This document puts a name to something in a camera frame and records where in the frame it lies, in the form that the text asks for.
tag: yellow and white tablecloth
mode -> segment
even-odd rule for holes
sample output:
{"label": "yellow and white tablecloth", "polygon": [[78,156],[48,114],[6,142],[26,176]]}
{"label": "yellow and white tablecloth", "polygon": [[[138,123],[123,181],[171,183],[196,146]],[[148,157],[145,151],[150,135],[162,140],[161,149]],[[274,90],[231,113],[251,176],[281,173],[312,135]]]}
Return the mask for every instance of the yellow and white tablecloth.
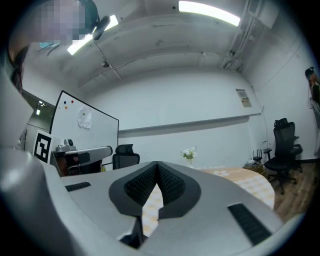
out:
{"label": "yellow and white tablecloth", "polygon": [[[224,177],[264,202],[271,209],[274,208],[275,191],[265,177],[252,170],[243,168],[199,169],[205,172]],[[143,234],[149,237],[158,226],[158,211],[164,206],[161,191],[156,185],[142,208]]]}

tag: chair seat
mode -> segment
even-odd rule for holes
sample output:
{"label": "chair seat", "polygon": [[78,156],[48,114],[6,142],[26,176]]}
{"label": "chair seat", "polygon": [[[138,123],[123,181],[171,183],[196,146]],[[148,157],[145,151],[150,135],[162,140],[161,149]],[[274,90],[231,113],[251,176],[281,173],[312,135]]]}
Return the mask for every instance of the chair seat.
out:
{"label": "chair seat", "polygon": [[290,151],[290,153],[296,156],[296,155],[301,154],[302,151],[303,151],[303,149],[302,149],[301,145],[295,144],[295,145],[293,145],[293,149]]}
{"label": "chair seat", "polygon": [[285,171],[291,166],[291,162],[288,159],[274,157],[269,161],[265,162],[264,166],[272,171]]}

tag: whiteboard frame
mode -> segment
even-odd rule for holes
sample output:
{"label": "whiteboard frame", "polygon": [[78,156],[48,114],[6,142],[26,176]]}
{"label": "whiteboard frame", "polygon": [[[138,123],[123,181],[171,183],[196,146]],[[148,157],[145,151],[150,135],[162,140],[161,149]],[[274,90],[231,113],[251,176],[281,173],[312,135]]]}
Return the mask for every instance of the whiteboard frame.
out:
{"label": "whiteboard frame", "polygon": [[[93,107],[93,106],[85,103],[83,100],[78,99],[77,97],[71,95],[70,93],[66,92],[65,90],[62,90],[62,91],[60,92],[59,98],[58,98],[58,100],[56,101],[56,104],[55,104],[55,107],[54,107],[54,111],[53,111],[53,115],[52,115],[52,119],[51,119],[49,134],[51,134],[51,130],[52,130],[52,126],[53,126],[53,124],[54,124],[54,119],[55,119],[55,114],[56,114],[56,110],[57,110],[57,107],[58,107],[58,103],[59,103],[60,98],[61,98],[61,96],[62,96],[63,93],[65,93],[66,95],[69,95],[70,97],[72,97],[72,98],[74,98],[75,100],[81,102],[82,104],[85,104],[85,105],[87,105],[88,107],[90,107],[90,108],[92,108],[92,109],[94,109],[94,110],[96,110],[96,111],[99,111],[100,113],[105,114],[105,115],[108,116],[108,117],[111,117],[111,118],[117,120],[117,121],[118,121],[118,132],[117,132],[116,144],[117,144],[117,146],[119,146],[119,119],[117,119],[117,118],[115,118],[115,117],[113,117],[113,116],[111,116],[111,115],[109,115],[109,114],[107,114],[107,113],[104,113],[104,112],[102,112],[101,110],[99,110],[99,109],[97,109],[97,108],[95,108],[95,107]],[[112,163],[113,163],[113,162],[105,163],[105,164],[103,164],[102,166],[111,165]]]}

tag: baseboard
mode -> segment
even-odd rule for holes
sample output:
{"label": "baseboard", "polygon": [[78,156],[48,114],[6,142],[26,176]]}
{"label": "baseboard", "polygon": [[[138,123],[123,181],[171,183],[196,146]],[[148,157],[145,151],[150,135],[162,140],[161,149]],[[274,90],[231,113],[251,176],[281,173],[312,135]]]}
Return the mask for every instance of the baseboard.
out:
{"label": "baseboard", "polygon": [[319,163],[320,158],[314,158],[314,159],[303,159],[303,160],[296,160],[300,164],[312,164],[312,163]]}

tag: blue face mask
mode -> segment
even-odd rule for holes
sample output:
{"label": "blue face mask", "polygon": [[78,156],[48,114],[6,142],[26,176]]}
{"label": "blue face mask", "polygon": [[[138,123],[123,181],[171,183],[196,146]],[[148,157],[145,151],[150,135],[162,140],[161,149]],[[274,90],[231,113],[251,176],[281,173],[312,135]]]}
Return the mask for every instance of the blue face mask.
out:
{"label": "blue face mask", "polygon": [[58,46],[58,45],[60,45],[60,42],[59,41],[58,42],[40,42],[39,45],[40,45],[40,47],[42,49],[44,49],[44,48],[47,48],[47,47]]}

